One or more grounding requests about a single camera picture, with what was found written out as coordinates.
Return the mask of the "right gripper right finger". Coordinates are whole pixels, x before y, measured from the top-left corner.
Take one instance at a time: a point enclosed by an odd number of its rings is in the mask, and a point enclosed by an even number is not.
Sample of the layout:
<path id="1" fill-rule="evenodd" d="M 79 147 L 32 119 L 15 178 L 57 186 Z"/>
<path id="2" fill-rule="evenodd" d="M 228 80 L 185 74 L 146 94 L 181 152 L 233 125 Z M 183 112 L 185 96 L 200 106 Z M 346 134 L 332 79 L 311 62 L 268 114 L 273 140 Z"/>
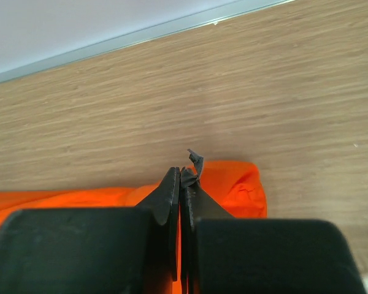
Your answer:
<path id="1" fill-rule="evenodd" d="M 236 218 L 200 184 L 190 152 L 180 191 L 183 293 L 364 293 L 350 248 L 331 222 Z"/>

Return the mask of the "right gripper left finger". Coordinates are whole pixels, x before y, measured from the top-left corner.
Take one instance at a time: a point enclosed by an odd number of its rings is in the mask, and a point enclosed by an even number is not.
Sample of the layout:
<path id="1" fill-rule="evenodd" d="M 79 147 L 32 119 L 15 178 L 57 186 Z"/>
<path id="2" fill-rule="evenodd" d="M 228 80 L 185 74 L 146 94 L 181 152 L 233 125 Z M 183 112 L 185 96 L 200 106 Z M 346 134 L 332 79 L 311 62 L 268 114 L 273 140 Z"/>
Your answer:
<path id="1" fill-rule="evenodd" d="M 0 226 L 0 293 L 171 293 L 180 170 L 133 207 L 22 209 Z"/>

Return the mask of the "orange t shirt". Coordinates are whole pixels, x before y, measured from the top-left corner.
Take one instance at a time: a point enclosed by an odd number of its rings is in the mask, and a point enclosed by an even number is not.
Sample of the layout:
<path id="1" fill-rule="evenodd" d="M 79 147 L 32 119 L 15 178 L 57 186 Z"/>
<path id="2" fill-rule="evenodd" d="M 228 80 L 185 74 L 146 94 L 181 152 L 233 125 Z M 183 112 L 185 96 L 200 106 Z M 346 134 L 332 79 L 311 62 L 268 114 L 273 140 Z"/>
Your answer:
<path id="1" fill-rule="evenodd" d="M 171 293 L 183 293 L 180 282 L 182 261 L 180 191 L 183 168 L 179 170 L 177 280 L 172 284 Z M 160 183 L 161 181 L 139 188 L 0 192 L 0 226 L 12 213 L 22 209 L 133 207 L 154 191 Z M 234 217 L 266 219 L 266 196 L 259 171 L 254 164 L 237 161 L 204 163 L 200 184 L 209 196 Z"/>

